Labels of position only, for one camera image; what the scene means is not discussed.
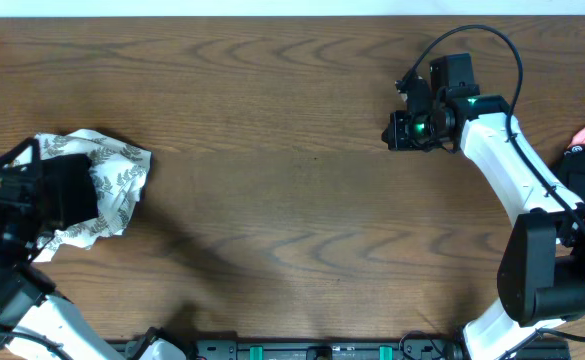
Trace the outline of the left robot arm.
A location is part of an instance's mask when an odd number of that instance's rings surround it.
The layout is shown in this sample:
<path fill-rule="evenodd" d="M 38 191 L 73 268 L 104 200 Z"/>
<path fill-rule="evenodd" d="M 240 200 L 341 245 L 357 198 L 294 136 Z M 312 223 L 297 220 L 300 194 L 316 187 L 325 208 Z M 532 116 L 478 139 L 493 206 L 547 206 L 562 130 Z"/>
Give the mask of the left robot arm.
<path fill-rule="evenodd" d="M 161 329 L 114 344 L 33 266 L 52 239 L 98 216 L 97 193 L 83 154 L 44 160 L 27 138 L 0 156 L 0 350 L 24 359 L 192 359 Z"/>

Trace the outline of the black t-shirt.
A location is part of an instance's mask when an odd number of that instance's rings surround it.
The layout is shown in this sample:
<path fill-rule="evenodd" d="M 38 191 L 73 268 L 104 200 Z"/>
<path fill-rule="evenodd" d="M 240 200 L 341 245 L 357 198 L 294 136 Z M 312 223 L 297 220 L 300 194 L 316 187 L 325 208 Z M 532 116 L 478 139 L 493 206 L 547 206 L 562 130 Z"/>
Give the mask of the black t-shirt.
<path fill-rule="evenodd" d="M 43 228 L 65 231 L 98 217 L 97 194 L 85 154 L 58 156 L 42 162 Z"/>

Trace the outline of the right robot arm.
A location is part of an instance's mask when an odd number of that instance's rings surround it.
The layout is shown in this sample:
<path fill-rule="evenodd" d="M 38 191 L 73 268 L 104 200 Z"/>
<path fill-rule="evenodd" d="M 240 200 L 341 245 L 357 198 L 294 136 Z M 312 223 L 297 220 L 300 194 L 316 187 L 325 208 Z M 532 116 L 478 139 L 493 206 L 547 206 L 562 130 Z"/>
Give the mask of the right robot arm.
<path fill-rule="evenodd" d="M 429 74 L 409 70 L 396 82 L 406 107 L 391 114 L 383 142 L 391 151 L 462 152 L 512 224 L 497 299 L 441 356 L 551 358 L 570 337 L 559 326 L 585 316 L 585 201 L 536 154 L 512 105 L 481 94 L 469 54 L 435 59 Z"/>

